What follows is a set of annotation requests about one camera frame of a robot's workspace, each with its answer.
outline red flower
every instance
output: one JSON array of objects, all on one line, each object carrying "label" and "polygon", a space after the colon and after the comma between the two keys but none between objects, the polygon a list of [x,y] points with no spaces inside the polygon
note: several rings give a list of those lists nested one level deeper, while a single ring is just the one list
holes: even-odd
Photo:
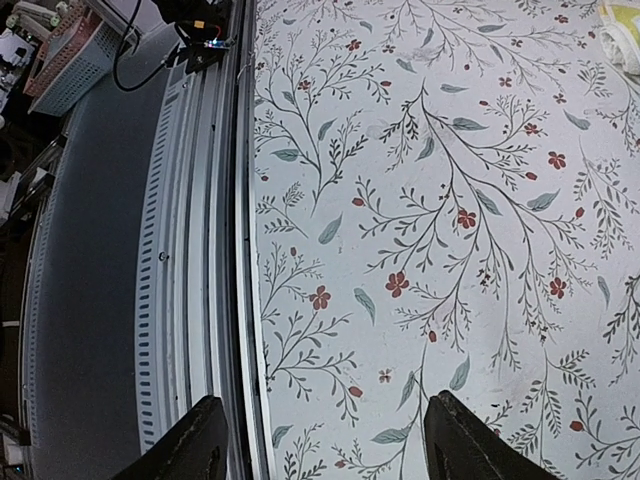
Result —
[{"label": "red flower", "polygon": [[524,131],[527,135],[538,135],[540,133],[538,126],[533,123],[527,123],[524,126]]},{"label": "red flower", "polygon": [[558,277],[554,278],[549,285],[551,286],[551,295],[555,295],[558,299],[564,297],[564,289],[567,288],[567,282],[563,282]]},{"label": "red flower", "polygon": [[362,45],[362,42],[353,39],[351,40],[351,43],[349,45],[345,45],[345,47],[348,48],[350,52],[353,52],[354,50],[359,49],[360,45]]},{"label": "red flower", "polygon": [[584,425],[582,425],[582,422],[574,420],[569,424],[569,428],[574,432],[581,432],[584,430]]},{"label": "red flower", "polygon": [[476,214],[471,212],[467,213],[462,209],[458,212],[458,223],[462,225],[462,228],[472,228],[476,226]]},{"label": "red flower", "polygon": [[561,168],[566,167],[567,166],[567,162],[565,162],[564,154],[562,154],[562,153],[558,154],[556,152],[549,152],[549,165],[553,165],[556,170],[560,170]]},{"label": "red flower", "polygon": [[349,393],[356,398],[360,398],[362,396],[362,390],[358,387],[349,387]]},{"label": "red flower", "polygon": [[380,383],[384,383],[387,382],[389,383],[391,381],[391,369],[387,368],[386,370],[380,370],[378,372],[380,374]]},{"label": "red flower", "polygon": [[326,291],[324,285],[320,285],[316,289],[316,293],[309,295],[309,300],[313,302],[314,310],[325,309],[329,306],[329,300],[331,300],[331,294]]},{"label": "red flower", "polygon": [[409,288],[409,280],[404,278],[404,273],[391,273],[389,274],[389,283],[385,285],[385,288],[391,292],[393,298],[398,298],[402,295],[403,288]]}]

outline yellow and white towel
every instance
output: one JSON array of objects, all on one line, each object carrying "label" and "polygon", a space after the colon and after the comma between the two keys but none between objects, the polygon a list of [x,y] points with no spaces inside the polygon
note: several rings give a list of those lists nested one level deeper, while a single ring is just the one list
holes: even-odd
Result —
[{"label": "yellow and white towel", "polygon": [[631,75],[640,75],[640,0],[603,0],[600,41],[607,58]]}]

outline black cable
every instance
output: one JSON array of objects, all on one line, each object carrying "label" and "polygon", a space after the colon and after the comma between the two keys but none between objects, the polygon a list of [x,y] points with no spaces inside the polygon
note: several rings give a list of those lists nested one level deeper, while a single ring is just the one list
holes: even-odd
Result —
[{"label": "black cable", "polygon": [[151,72],[151,74],[147,78],[145,78],[142,82],[132,87],[127,87],[123,85],[120,82],[120,79],[118,78],[118,63],[120,62],[120,58],[122,58],[122,55],[124,54],[127,35],[129,35],[129,32],[133,28],[133,22],[135,22],[136,17],[138,16],[138,12],[140,11],[141,5],[142,5],[142,0],[137,0],[136,7],[133,9],[133,13],[131,14],[131,19],[129,20],[129,23],[127,23],[127,27],[125,28],[124,33],[122,34],[122,38],[120,39],[120,44],[118,45],[118,50],[116,50],[116,56],[113,59],[113,81],[115,82],[116,86],[123,92],[134,92],[139,88],[142,88],[147,83],[149,83],[153,79],[153,77],[155,77],[158,73],[160,73],[160,71],[165,66],[165,61],[163,61],[160,65],[156,67],[156,69],[153,72]]}]

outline white basket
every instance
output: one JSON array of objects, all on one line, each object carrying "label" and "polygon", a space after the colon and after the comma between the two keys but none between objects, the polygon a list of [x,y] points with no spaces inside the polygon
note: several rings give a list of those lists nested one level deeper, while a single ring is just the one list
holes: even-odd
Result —
[{"label": "white basket", "polygon": [[91,35],[89,41],[56,76],[29,112],[64,115],[98,80],[113,67],[120,35],[105,22]]}]

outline basket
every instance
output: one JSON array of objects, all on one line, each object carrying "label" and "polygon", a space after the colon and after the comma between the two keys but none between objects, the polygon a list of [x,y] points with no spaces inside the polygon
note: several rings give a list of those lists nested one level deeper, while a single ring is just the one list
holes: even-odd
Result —
[{"label": "basket", "polygon": [[52,42],[38,52],[37,62],[42,64],[34,65],[36,75],[25,87],[26,94],[36,97],[29,112],[62,116],[111,71],[120,35],[95,12],[85,8],[83,16],[57,36],[63,34],[69,38],[46,64]]}]

